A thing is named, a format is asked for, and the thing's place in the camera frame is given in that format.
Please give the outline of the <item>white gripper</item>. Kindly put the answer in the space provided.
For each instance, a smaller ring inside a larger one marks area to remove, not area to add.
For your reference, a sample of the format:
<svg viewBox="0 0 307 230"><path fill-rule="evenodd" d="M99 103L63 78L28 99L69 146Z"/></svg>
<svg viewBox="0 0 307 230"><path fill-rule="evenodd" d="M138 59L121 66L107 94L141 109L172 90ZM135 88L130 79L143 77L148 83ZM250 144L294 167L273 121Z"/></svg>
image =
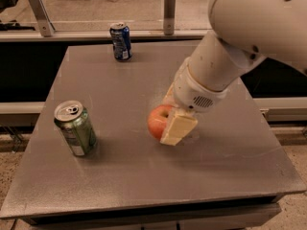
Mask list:
<svg viewBox="0 0 307 230"><path fill-rule="evenodd" d="M215 92L201 86L190 74L187 57L178 68L173 84L162 100L163 104L176 103L180 108L174 107L170 111L160 143L168 146L178 144L198 124L194 112L208 112L224 99L226 94L226 89Z"/></svg>

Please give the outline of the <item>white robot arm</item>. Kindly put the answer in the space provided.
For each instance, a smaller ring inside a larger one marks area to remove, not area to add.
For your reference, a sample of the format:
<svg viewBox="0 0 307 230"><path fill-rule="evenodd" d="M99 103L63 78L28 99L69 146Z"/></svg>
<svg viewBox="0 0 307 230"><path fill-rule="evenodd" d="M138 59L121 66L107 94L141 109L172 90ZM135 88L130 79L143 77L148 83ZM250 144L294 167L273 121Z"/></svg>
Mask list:
<svg viewBox="0 0 307 230"><path fill-rule="evenodd" d="M307 69L307 0L210 0L211 30L183 61L163 102L170 112L160 142L176 145L220 102L228 86L272 58Z"/></svg>

